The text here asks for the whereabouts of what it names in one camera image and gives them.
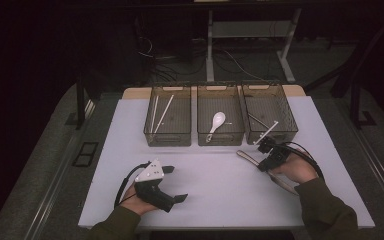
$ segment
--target person's left hand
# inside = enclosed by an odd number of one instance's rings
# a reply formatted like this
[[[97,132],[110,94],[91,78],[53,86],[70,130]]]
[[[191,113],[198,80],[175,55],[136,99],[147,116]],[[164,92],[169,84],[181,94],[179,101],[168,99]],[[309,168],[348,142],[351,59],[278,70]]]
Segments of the person's left hand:
[[[134,187],[134,183],[127,189],[124,193],[123,200],[120,206],[132,210],[137,213],[139,216],[143,214],[158,209],[154,205],[142,201],[137,195]]]

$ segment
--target gray floor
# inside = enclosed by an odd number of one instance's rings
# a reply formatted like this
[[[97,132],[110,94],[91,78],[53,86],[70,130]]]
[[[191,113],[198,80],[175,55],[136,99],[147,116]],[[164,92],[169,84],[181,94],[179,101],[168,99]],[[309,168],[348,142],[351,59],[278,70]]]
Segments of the gray floor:
[[[252,47],[243,42],[239,45],[245,47],[233,51],[232,47],[237,47],[238,43],[215,44],[218,49],[231,52],[247,72],[286,84],[275,55],[281,43],[256,41],[251,44]],[[331,50],[326,47],[324,40],[292,45],[288,60],[296,84],[304,86],[333,70],[353,50],[353,46],[334,46]],[[242,73],[223,51],[217,50],[215,54],[216,80],[252,79]],[[193,63],[164,62],[177,73],[162,66],[158,69],[167,71],[166,74],[171,74],[178,81],[205,81],[204,60],[204,56],[198,55]],[[159,80],[167,81],[167,77],[160,77]],[[376,224],[375,228],[364,231],[369,232],[373,239],[384,239],[384,188],[373,174],[367,151],[360,147],[358,138],[363,135],[367,139],[384,166],[384,113],[370,94],[363,91],[361,108],[370,112],[377,125],[356,131],[347,117],[348,97],[332,99],[329,95],[332,84],[333,81],[330,81],[307,94],[313,97],[335,147]],[[88,230],[78,227],[77,222],[119,98],[119,94],[103,95],[100,101],[95,102],[94,111],[86,124],[82,129],[75,130],[75,126],[66,125],[70,114],[76,111],[75,88],[66,93],[0,214],[0,239],[22,239],[25,236],[28,239],[85,239]],[[71,162],[83,142],[97,142],[98,151],[90,167],[73,167]],[[50,187],[57,190],[48,191]],[[41,221],[35,219],[38,210],[44,216]],[[293,233],[297,240],[309,239],[305,229],[294,229]]]

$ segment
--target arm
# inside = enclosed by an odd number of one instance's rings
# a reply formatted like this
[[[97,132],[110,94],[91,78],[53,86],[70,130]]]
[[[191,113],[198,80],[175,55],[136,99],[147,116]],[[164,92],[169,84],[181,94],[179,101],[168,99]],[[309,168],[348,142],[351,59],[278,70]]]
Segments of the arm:
[[[312,239],[367,239],[358,230],[357,215],[342,200],[332,195],[316,171],[296,154],[273,170],[299,183],[302,219]]]
[[[120,206],[116,207],[105,221],[93,226],[87,239],[134,239],[135,229],[141,216],[155,209],[157,209],[155,206],[143,202],[136,196],[135,188],[132,185],[127,189]]]

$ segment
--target white plastic spoon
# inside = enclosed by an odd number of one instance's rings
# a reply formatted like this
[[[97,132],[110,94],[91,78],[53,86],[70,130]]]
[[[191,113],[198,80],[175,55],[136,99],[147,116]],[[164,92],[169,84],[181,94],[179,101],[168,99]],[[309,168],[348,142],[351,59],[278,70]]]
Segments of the white plastic spoon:
[[[216,131],[216,129],[219,128],[224,123],[225,120],[226,120],[226,115],[224,115],[224,113],[218,112],[214,114],[213,126],[211,127],[210,134],[208,134],[206,138],[207,143],[211,141],[214,131]]]

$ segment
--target person's right hand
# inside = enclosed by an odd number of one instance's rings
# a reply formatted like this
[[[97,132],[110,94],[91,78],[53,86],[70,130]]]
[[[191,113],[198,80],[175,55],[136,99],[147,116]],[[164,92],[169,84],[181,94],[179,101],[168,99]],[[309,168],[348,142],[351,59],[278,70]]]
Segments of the person's right hand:
[[[272,173],[283,173],[290,180],[299,184],[317,178],[316,170],[307,161],[295,153],[291,153],[284,164],[271,170]]]

